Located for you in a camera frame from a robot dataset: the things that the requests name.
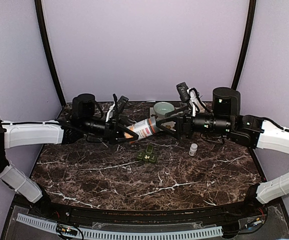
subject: white wall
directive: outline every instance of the white wall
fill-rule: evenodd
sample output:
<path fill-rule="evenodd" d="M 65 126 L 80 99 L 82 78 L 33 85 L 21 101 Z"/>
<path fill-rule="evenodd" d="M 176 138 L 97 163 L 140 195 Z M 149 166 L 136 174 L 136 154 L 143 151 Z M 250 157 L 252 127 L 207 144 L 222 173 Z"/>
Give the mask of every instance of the white wall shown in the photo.
<path fill-rule="evenodd" d="M 203 100 L 230 87 L 248 0 L 45 0 L 44 16 L 67 102 L 80 93 L 179 100 L 186 81 Z"/>
<path fill-rule="evenodd" d="M 10 121 L 53 119 L 61 109 L 40 37 L 33 0 L 0 0 L 0 117 Z M 41 146 L 17 147 L 7 158 L 27 175 Z M 0 182 L 0 235 L 13 199 Z"/>
<path fill-rule="evenodd" d="M 289 127 L 289 1 L 257 1 L 238 90 L 241 114 L 269 117 Z M 257 150 L 268 180 L 289 171 L 289 155 Z M 289 213 L 289 196 L 284 198 Z"/>

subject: white cap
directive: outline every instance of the white cap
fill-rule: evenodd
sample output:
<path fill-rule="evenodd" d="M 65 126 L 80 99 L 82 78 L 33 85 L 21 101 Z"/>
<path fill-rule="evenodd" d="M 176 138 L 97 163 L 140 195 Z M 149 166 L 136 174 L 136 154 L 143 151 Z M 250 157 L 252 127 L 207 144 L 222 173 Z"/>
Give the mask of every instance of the white cap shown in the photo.
<path fill-rule="evenodd" d="M 191 147 L 190 147 L 191 151 L 196 151 L 197 149 L 198 149 L 198 145 L 197 144 L 195 144 L 195 143 L 191 144 Z"/>

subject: brown marble surface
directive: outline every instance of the brown marble surface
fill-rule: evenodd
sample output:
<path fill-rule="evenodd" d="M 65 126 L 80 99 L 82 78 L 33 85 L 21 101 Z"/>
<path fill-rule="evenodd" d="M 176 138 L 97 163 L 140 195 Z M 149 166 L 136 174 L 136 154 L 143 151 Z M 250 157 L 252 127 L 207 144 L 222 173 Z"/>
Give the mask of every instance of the brown marble surface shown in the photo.
<path fill-rule="evenodd" d="M 128 103 L 132 121 L 149 116 L 154 103 Z M 104 111 L 108 103 L 103 103 Z M 63 113 L 69 111 L 67 106 Z M 196 156 L 189 156 L 192 143 Z M 136 154 L 154 146 L 156 164 Z M 229 140 L 203 141 L 199 134 L 180 141 L 159 133 L 136 143 L 109 145 L 84 139 L 70 145 L 45 145 L 32 179 L 55 203 L 107 210 L 179 210 L 239 202 L 261 181 L 248 150 Z"/>

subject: small white bottle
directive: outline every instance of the small white bottle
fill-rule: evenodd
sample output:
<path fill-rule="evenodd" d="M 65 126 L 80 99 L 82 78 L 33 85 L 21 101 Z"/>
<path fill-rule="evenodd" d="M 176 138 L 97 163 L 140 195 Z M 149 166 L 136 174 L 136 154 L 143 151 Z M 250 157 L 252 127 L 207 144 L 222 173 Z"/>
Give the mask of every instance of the small white bottle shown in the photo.
<path fill-rule="evenodd" d="M 189 155 L 191 157 L 194 157 L 196 155 L 196 153 L 197 153 L 197 149 L 198 149 L 198 145 L 197 144 L 195 144 L 195 143 L 191 144 Z"/>

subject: metal vent grille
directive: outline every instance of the metal vent grille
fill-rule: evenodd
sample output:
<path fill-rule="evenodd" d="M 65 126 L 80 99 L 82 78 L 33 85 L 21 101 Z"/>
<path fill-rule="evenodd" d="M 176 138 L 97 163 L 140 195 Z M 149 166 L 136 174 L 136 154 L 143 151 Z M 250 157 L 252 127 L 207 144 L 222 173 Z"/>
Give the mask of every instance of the metal vent grille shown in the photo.
<path fill-rule="evenodd" d="M 43 230 L 52 234 L 57 234 L 57 223 L 50 220 L 38 219 L 33 216 L 18 213 L 17 222 L 26 224 L 36 229 Z M 136 233 L 136 232 L 114 232 L 100 231 L 79 227 L 83 232 L 85 240 L 199 240 L 220 237 L 223 235 L 222 227 L 210 227 L 190 231 L 177 232 L 154 232 L 154 233 Z M 75 237 L 81 239 L 80 233 Z"/>

